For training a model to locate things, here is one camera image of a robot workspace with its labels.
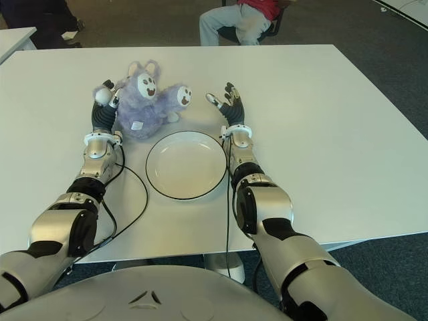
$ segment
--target plush toy label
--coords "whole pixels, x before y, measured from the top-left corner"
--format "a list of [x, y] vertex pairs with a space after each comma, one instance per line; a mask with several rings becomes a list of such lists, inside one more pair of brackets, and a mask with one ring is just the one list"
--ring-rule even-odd
[[131, 129], [132, 130], [141, 130], [142, 124], [143, 124], [142, 122], [133, 122]]

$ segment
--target plush toy ear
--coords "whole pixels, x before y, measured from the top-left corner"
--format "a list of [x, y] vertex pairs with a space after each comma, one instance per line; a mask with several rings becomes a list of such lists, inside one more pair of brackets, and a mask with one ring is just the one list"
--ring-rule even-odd
[[158, 80], [159, 79], [159, 75], [161, 74], [161, 67], [159, 67], [159, 64], [150, 59], [147, 61], [147, 63], [144, 65], [145, 70], [147, 70], [150, 74], [152, 74], [152, 76]]
[[128, 77], [133, 76], [138, 69], [142, 69], [141, 64], [139, 62], [131, 62], [128, 68]]

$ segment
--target plush toy face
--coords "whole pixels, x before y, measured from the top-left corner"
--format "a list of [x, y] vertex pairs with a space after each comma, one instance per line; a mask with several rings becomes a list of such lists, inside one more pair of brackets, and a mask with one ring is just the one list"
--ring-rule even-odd
[[192, 91], [189, 87], [181, 86], [177, 91], [177, 100], [182, 107], [186, 107], [190, 104]]
[[148, 73], [143, 72], [137, 77], [137, 85], [141, 96], [148, 99], [154, 98], [157, 86], [153, 77], [151, 77]]

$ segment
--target black joint cover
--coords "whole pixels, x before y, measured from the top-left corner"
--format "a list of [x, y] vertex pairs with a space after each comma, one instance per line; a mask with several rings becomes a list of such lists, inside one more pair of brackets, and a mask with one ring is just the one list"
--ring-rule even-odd
[[73, 222], [68, 245], [69, 257], [80, 257], [94, 247], [97, 215], [83, 210]]
[[54, 255], [60, 251], [62, 244], [56, 241], [36, 241], [31, 243], [28, 250], [20, 251], [37, 259], [38, 257]]
[[259, 165], [255, 163], [243, 163], [242, 165], [239, 165], [232, 176], [232, 187], [233, 189], [236, 188], [236, 185], [246, 176], [251, 174], [264, 174], [265, 172], [262, 171]]
[[98, 214], [98, 209], [94, 202], [91, 202], [89, 199], [85, 200], [85, 203], [64, 203], [64, 204], [55, 204], [50, 209], [87, 209], [95, 214]]
[[319, 309], [319, 307], [317, 307], [315, 304], [309, 301], [305, 301], [299, 305], [294, 319], [297, 321], [305, 321], [305, 320], [327, 321], [328, 320], [327, 315], [323, 313], [323, 311]]
[[1, 275], [1, 277], [9, 281], [9, 283], [11, 283], [15, 287], [15, 289], [18, 291], [19, 295], [21, 296], [16, 302], [12, 303], [10, 306], [3, 307], [4, 310], [12, 309], [13, 307], [18, 306], [22, 303], [26, 303], [26, 301], [28, 301], [27, 291], [25, 290], [22, 283], [15, 276], [12, 276], [11, 274], [4, 272]]
[[244, 233], [257, 233], [257, 204], [253, 191], [246, 187], [237, 193], [237, 224]]
[[290, 316], [293, 320], [295, 320], [294, 316], [297, 313], [298, 305], [291, 297], [288, 287], [290, 284], [302, 273], [308, 270], [308, 267], [305, 263], [300, 264], [295, 267], [287, 276], [284, 282], [282, 282], [281, 293], [282, 293], [282, 306], [284, 308], [284, 312]]
[[283, 217], [264, 219], [263, 227], [265, 228], [267, 234], [276, 237], [281, 241], [291, 236], [306, 236], [294, 231], [291, 222], [288, 219], [284, 219]]
[[98, 179], [92, 177], [82, 177], [76, 179], [72, 186], [67, 190], [67, 193], [83, 193], [87, 194], [101, 202], [104, 194], [106, 193], [106, 187]]

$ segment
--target red shirt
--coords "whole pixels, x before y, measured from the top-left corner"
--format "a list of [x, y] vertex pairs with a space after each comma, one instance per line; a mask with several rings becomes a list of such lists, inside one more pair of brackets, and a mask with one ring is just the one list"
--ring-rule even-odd
[[266, 19], [272, 21], [279, 14], [281, 9], [277, 7], [278, 0], [238, 0], [238, 5], [246, 3], [247, 5], [261, 11]]

